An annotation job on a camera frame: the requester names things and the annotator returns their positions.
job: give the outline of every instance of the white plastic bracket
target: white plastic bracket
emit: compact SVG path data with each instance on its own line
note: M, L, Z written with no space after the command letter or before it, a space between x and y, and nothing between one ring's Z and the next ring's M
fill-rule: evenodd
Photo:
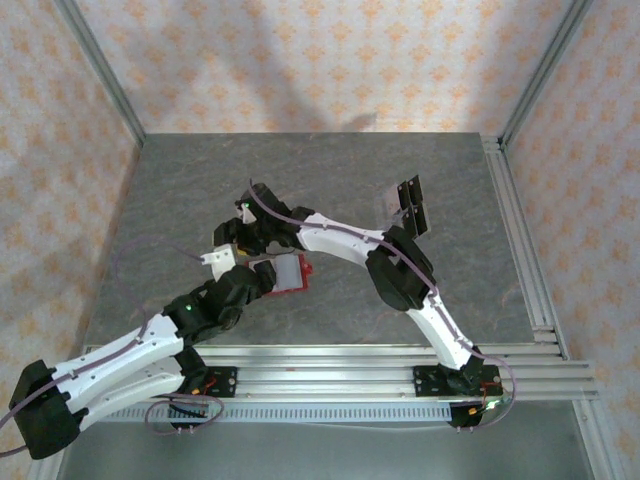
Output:
M378 240L382 240L383 238L382 231L364 230L344 223L334 222L319 213L309 216L305 222L322 225L322 228L300 227L298 240L305 250L328 253L329 255L358 264L361 267L365 266L369 252L378 247L377 244L371 242L370 239L377 238ZM360 234L362 238L332 230L328 228L330 225L349 228Z
M87 405L89 413L82 419L80 430L84 431L107 415L130 405L156 395L175 392L184 381L180 371L180 364L173 357L138 370Z
M210 265L213 278L220 280L223 273L228 272L237 265L238 256L232 244L217 247L211 253L202 255L202 264Z
M445 367L460 370L471 356L471 353L462 346L462 343L473 347L473 342L462 334L444 306L440 295L432 297L432 302L429 303L429 299L425 299L425 305L421 310L409 310L407 315L416 322L418 328L427 337L440 363ZM443 316L456 335L451 334L445 319L442 318Z
M128 333L119 339L83 355L56 365L52 378L60 378L65 374L73 374L81 367L103 359L139 339L128 352L91 370L76 374L58 385L60 392L67 392L67 406L71 413L86 407L89 402L102 392L111 389L118 382L147 365L175 355L184 348L182 338L176 336L178 328L169 317L157 314L151 320L147 331L139 338L139 330Z

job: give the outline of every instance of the gray stone surface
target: gray stone surface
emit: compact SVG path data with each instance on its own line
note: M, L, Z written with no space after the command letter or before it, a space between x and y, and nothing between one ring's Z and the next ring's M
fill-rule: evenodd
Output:
M214 229L235 214L250 177L289 207L384 228L382 195L420 174L432 231L418 240L442 297L476 343L530 342L532 332L491 177L476 134L331 133L151 135L126 202L114 252L142 234L210 251ZM308 253L307 292L264 298L245 309L219 344L424 343L406 315L378 298L367 272ZM162 246L124 255L121 277L159 311L210 278L205 267ZM105 277L86 337L102 344L141 322Z

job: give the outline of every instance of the cable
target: cable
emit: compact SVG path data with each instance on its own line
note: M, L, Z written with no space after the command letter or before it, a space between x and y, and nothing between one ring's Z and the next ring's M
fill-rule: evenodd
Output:
M140 312L143 315L143 322L142 322L142 326L140 327L140 330L138 331L138 334L136 335L136 337L131 340L131 342L129 342L127 345L125 345L124 347L122 347L120 350L117 350L109 355L107 355L104 358L101 358L99 360L96 360L95 362L92 363L88 363L87 365L84 365L82 367L79 367L78 369L76 369L74 371L74 374L80 375L81 373L84 373L88 370L92 370L96 367L99 367L101 365L104 365L105 363L108 363L118 357L120 357L121 355L124 355L125 353L127 353L129 350L131 350L133 347L135 347L138 344L139 339L144 335L144 333L147 331L147 328L149 326L149 320L150 318L148 317L144 306L136 299L135 295L133 295L133 293L131 292L131 290L126 287L122 281L120 280L119 277L119 273L118 273L118 265L120 263L120 260L122 258L122 255L131 250L134 247L137 247L138 245L141 245L143 243L153 243L153 242L157 242L157 243L162 243L164 245L168 245L170 247L172 247L173 249L175 249L176 251L178 251L179 253L182 253L183 255L186 255L190 258L193 258L194 260L198 260L199 262L201 262L201 258L195 254L192 254L190 252L188 252L187 250L184 250L182 247L180 247L179 245L172 243L162 237L157 237L157 236L152 236L152 235L143 235L141 237L136 238L135 240L132 240L128 243L126 243L116 254L116 256L113 259L112 262L112 268L113 268L113 275L114 275L114 279L115 279L115 283L116 283L116 287L118 288L118 290L120 290L120 293L122 293L122 295L124 295L125 297L127 297L135 306L138 310L140 310ZM59 385L62 382L65 382L69 379L73 378L71 373L67 373L65 375L62 375L59 378L56 378L55 380L50 381L49 383L47 383L46 385L40 387L39 389L37 389L35 392L33 392L31 395L27 396L24 400L22 400L21 402L19 402L15 407L13 407L11 410L9 410L9 412L2 417L2 419L0 419L0 431L2 431L2 429L4 428L4 426L7 424L7 422L12 419L13 417L15 417L15 415L20 412L23 408L25 408L27 405L29 405L33 400L35 400L37 397L39 397L40 395L42 395L44 392L46 392L47 390L50 390L51 388ZM0 458L6 458L6 457L10 457L12 455L15 455L17 453L23 452L24 450L27 449L26 445L23 445L22 447L18 447L15 448L13 450L9 450L6 452L0 452Z
M194 400L207 400L207 399L213 400L213 402L220 405L220 410L218 411L218 413L216 413L209 420L207 420L206 422L202 422L200 425L197 425L195 427L193 425L190 425L189 433L191 434L195 433L197 430L200 430L201 428L208 427L213 422L215 422L218 418L220 418L220 415L222 415L222 413L224 412L224 403L222 402L222 400L216 397L211 397L209 395L204 396L204 395L189 395L184 393L172 393L169 395L160 395L159 397L165 398L166 400L159 400L147 409L147 412L144 414L144 425L151 431L151 433L161 437L168 437L170 435L180 435L182 433L182 429L178 428L177 430L161 432L151 426L151 422L149 421L149 415L151 415L151 411L154 408L160 405L169 405L169 406L183 405L183 406L190 406L190 407L194 407L194 406L200 407L200 406L207 405L207 402L194 401Z
M265 212L267 212L272 217L277 218L278 220L282 220L285 223L289 223L291 225L297 225L299 227L321 228L321 229L327 229L327 230L335 230L335 231L338 231L338 232L349 234L351 236L359 238L360 240L370 241L372 243L380 245L380 246L386 248L387 250L391 251L400 260L402 260L413 271L413 273L415 273L418 276L418 278L420 280L422 280L422 282L427 287L429 287L429 293L427 294L427 298L429 299L429 302L431 303L431 306L438 312L440 317L442 317L442 320L444 321L444 324L447 327L447 330L449 330L449 332L451 333L453 338L456 338L456 339L458 338L458 333L456 332L455 328L453 327L453 325L451 325L451 323L449 322L449 319L444 314L442 309L438 305L436 305L436 303L435 303L434 297L436 297L438 295L438 293L439 293L438 288L433 284L433 282L431 282L431 280L429 280L429 278L427 278L427 276L424 273L422 273L420 268L415 263L413 263L404 253L402 253L394 245L392 245L391 243L389 243L389 242L387 242L385 240L379 240L379 239L374 238L374 237L369 237L369 236L364 235L364 234L362 234L360 232L356 232L354 230L351 230L350 228L343 227L342 225L332 225L332 224L329 224L329 223L322 224L322 223L304 222L304 221L300 221L300 220L294 220L293 218L285 217L284 215L281 215L278 212L273 211L271 208L269 208L267 205L265 205L262 200L260 200L260 198L258 197L258 195L255 193L255 191L253 189L253 180L252 179L249 179L249 195L251 195L251 198ZM459 428L459 430L473 431L473 430L478 430L480 428L486 428L486 427L489 427L491 425L495 425L496 423L498 423L500 420L502 420L511 411L511 408L513 408L513 404L515 403L516 391L517 391L517 381L516 381L516 377L515 377L515 375L513 373L513 369L511 368L511 366L507 362L505 362L501 358L489 357L489 356L484 355L482 353L476 352L470 345L468 345L463 340L457 339L457 342L462 346L462 348L467 350L471 355L473 355L475 357L478 357L478 358L480 358L482 360L490 360L490 361L497 362L500 365L502 365L507 370L507 372L509 373L509 377L511 378L511 381L513 383L512 391L511 391L511 400L509 401L509 403L507 405L507 408L505 408L504 411L501 412L501 415L499 415L498 417L496 417L495 419L493 419L492 421L490 421L487 424L479 425L477 427Z
M373 425L353 425L340 423L299 423L296 425L306 425L310 427L325 427L329 429L345 429L345 430L363 430L367 432L384 432L384 433L407 433L407 432L431 432L434 430L451 430L449 425L429 425L416 427L377 427Z
M294 247L291 250L287 250L286 252L269 252L269 251L267 251L266 255L269 255L270 257L279 257L280 255L291 255L295 251L296 251L296 249Z
M187 417L192 417L192 418L207 418L206 415L203 415L201 413L198 412L190 412L189 410L184 410L180 407L176 407L175 405L169 405L169 408L171 408L171 410L173 410L174 412L178 412L181 413L183 415L186 415Z

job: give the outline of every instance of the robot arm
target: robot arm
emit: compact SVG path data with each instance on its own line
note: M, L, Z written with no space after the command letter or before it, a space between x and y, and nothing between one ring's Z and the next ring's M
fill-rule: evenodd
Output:
M255 271L227 263L216 268L216 275L217 281L209 280L174 299L142 333L130 332L55 368L47 368L42 360L27 366L9 403L12 410L43 386L57 382L14 414L31 457L57 453L81 431L126 406L176 390L191 393L202 388L208 369L193 345L233 327L242 308L275 284L269 262L259 263Z
M266 185L257 184L253 189L257 200L246 192L236 202L238 218L216 230L216 245L235 243L238 248L258 255L265 253L271 242L278 242L283 247L323 252L360 265L369 271L382 300L406 312L416 322L441 365L460 371L469 363L471 353L462 343L469 347L473 347L473 343L456 326L437 289L430 291L402 260L394 258L392 252L380 245L386 242L399 249L435 286L433 266L407 232L399 227L391 227L387 232L364 230L328 219L308 208L289 210ZM297 224L274 217L260 204Z
M142 330L55 368L39 360L23 370L12 410L52 385L13 412L32 458L60 451L81 431L128 405L176 390L191 393L206 384L208 369L193 345L232 328L242 308L275 284L270 262L258 263L255 270L237 265L236 247L258 255L277 242L366 268L382 300L406 312L433 346L440 361L437 381L461 395L477 389L482 360L471 355L472 343L455 325L435 287L433 266L405 230L357 229L308 208L290 210L264 184L246 192L236 207L238 217L215 231L218 247L202 257L214 279L174 299ZM127 345L132 346L118 354Z

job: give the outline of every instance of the wall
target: wall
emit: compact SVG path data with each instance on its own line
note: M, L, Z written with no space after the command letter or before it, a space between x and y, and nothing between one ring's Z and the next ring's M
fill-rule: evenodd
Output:
M498 135L569 0L79 0L149 132Z
M640 4L595 1L510 151L571 354L640 478Z
M50 0L0 4L0 412L22 368L77 350L134 142ZM0 451L22 445L14 427ZM24 478L27 453L0 477Z

